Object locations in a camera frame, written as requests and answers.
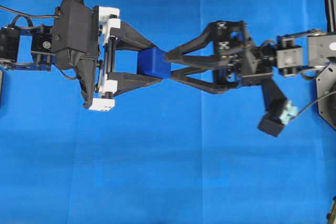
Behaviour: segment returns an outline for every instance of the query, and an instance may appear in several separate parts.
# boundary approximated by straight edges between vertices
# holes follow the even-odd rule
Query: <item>robotic arm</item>
[[[19,13],[0,31],[0,64],[6,70],[35,71],[50,71],[53,65],[67,79],[79,81],[86,109],[109,111],[114,107],[113,97],[161,81],[157,77],[114,72],[116,50],[141,51],[156,47],[121,21],[119,15],[117,8],[95,6],[91,9],[83,0],[63,0],[55,8],[55,15],[38,16],[54,18],[53,26],[34,27],[31,15]],[[15,25],[20,17],[27,19],[28,27]],[[32,63],[18,63],[20,36],[33,38]],[[104,61],[98,60],[101,36]],[[95,84],[97,68],[99,79]],[[63,73],[69,69],[74,70],[75,77]],[[94,92],[99,93],[98,98],[94,98]]]
[[[115,105],[114,97],[159,83],[164,78],[211,94],[261,86],[266,113],[258,128],[277,136],[307,107],[298,112],[277,87],[272,80],[275,67],[284,77],[300,73],[305,79],[316,78],[319,98],[310,105],[319,102],[320,115],[336,128],[336,80],[331,75],[336,72],[336,67],[331,63],[336,62],[334,32],[324,33],[314,29],[278,36],[276,42],[266,40],[256,46],[246,23],[219,20],[209,23],[199,37],[166,53],[123,22],[117,8],[89,8],[83,0],[63,0],[55,8],[54,15],[44,16],[27,15],[3,6],[0,8],[18,14],[11,24],[0,31],[0,65],[7,70],[36,71],[50,71],[55,66],[67,79],[79,81],[83,107],[86,109],[109,111]],[[27,20],[27,27],[16,26],[20,17]],[[54,24],[34,26],[31,21],[31,18],[45,17],[53,18]],[[18,62],[20,36],[33,38],[30,51],[32,63]],[[299,37],[308,39],[307,66],[303,65],[302,47],[296,45]],[[212,55],[188,55],[210,42],[213,43]],[[100,44],[104,49],[103,60],[99,60]],[[114,71],[118,50],[138,52],[136,74]],[[171,63],[186,67],[171,71]],[[63,72],[69,69],[74,70],[74,77]],[[188,77],[207,70],[212,71],[213,82]],[[315,71],[319,75],[309,77],[304,74],[306,71]]]

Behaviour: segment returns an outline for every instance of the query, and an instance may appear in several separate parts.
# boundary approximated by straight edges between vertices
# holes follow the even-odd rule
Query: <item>blue surface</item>
[[[0,0],[32,14],[51,14],[60,2]],[[257,44],[326,29],[323,0],[85,4],[121,8],[123,20],[165,51],[219,19],[243,19]],[[0,12],[2,25],[13,17]],[[29,60],[30,40],[22,43],[20,59]],[[210,53],[210,47],[202,50]],[[118,71],[134,72],[136,54],[119,52],[116,64]],[[275,80],[300,108],[315,97],[314,83],[300,76],[276,74]],[[81,104],[79,84],[55,69],[5,72],[1,223],[326,222],[336,195],[336,132],[316,108],[273,138],[256,129],[264,113],[259,87],[210,95],[163,80],[117,97],[109,113],[86,111]]]
[[[170,78],[171,64],[164,60],[165,51],[157,47],[138,52],[137,73],[162,79]]]

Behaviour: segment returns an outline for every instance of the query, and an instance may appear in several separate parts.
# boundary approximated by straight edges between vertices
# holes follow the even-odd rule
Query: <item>screw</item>
[[[44,41],[42,46],[45,48],[45,49],[49,49],[51,47],[51,43],[48,42],[48,41]]]

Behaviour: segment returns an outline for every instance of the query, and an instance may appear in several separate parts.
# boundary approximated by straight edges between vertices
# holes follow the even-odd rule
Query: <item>black cable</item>
[[[333,95],[333,94],[336,94],[336,91],[332,91],[332,92],[330,92],[330,93],[328,93],[328,94],[325,94],[325,95],[323,95],[323,96],[317,98],[315,101],[312,101],[312,102],[309,103],[307,106],[305,106],[302,110],[300,110],[300,112],[299,112],[296,116],[294,116],[291,120],[297,118],[299,115],[301,115],[304,111],[306,111],[309,107],[313,106],[315,103],[317,103],[317,102],[319,102],[320,100],[322,100],[322,99],[324,99],[324,98],[327,98],[327,97],[329,97],[329,96],[331,96],[331,95]]]
[[[272,39],[268,39],[268,40],[265,40],[259,47],[259,53],[260,55],[263,57],[264,56],[264,53],[262,52],[263,48],[267,45],[267,44],[275,44],[276,45],[276,42]]]
[[[10,8],[2,6],[2,5],[0,5],[0,9],[6,10],[10,13],[21,15],[21,16],[24,16],[24,17],[27,17],[27,18],[59,18],[59,16],[56,16],[56,15],[30,15],[30,14],[18,12],[17,10],[10,9]]]
[[[58,71],[61,72],[61,74],[64,76],[65,79],[67,79],[67,80],[69,80],[69,81],[75,81],[75,80],[77,80],[77,75],[76,75],[75,77],[70,77],[70,76],[66,75],[62,70],[60,70],[60,69],[56,66],[55,63],[52,63],[52,64],[58,69]]]
[[[41,28],[43,25],[41,26],[14,26],[13,28],[19,29],[19,30],[34,30],[34,29],[38,29]]]
[[[28,27],[33,27],[33,26],[34,26],[32,20],[31,20],[31,18],[22,16],[22,15],[17,15],[17,16],[15,16],[15,18],[12,20],[10,26],[12,26],[12,27],[15,26],[17,20],[18,20],[19,18],[21,18],[21,17],[22,17],[22,18],[25,18],[25,19],[27,20]]]

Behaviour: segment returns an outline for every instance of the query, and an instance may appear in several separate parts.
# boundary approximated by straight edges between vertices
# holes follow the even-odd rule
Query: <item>white bracket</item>
[[[103,29],[103,45],[109,41],[111,28],[120,29],[121,20],[119,19],[120,10],[113,7],[102,7],[99,6],[99,23],[102,23]]]
[[[121,20],[119,19],[120,10],[113,7],[103,7],[99,6],[99,23],[102,24],[102,34],[103,34],[103,45],[108,43],[111,28],[120,29]],[[99,96],[100,98],[94,98],[92,106],[89,110],[95,111],[110,111],[116,104],[114,99],[101,98],[106,92],[115,93],[118,88],[118,81],[108,80],[107,74],[100,76],[101,83],[99,85]]]

